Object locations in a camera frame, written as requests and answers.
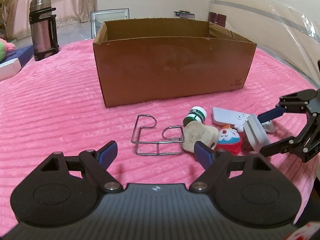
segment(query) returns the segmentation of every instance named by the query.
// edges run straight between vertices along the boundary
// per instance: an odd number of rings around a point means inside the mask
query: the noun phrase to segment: green plush toy
[[[13,43],[0,38],[0,62],[5,60],[8,52],[12,52],[15,49],[16,46]]]

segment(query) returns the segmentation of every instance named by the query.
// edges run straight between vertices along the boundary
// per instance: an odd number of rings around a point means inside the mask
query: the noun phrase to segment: doraemon toy
[[[218,134],[216,149],[222,148],[237,155],[241,151],[242,139],[238,132],[232,128],[223,128]]]

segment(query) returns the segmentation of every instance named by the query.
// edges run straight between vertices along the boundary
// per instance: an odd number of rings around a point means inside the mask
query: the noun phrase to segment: cardboard box
[[[93,43],[106,107],[240,89],[255,43],[204,21],[104,22]]]

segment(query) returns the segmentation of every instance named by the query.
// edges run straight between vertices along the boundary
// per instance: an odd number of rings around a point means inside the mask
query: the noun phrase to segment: metal screw
[[[120,188],[120,184],[117,183],[117,182],[107,182],[104,187],[108,190],[116,190],[116,189],[119,189]]]
[[[198,181],[198,182],[192,183],[192,187],[200,191],[200,190],[206,189],[208,185],[204,182]]]

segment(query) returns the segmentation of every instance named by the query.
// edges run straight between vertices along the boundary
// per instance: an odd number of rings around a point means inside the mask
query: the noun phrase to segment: maroon container
[[[227,16],[219,13],[209,12],[208,21],[226,27]]]

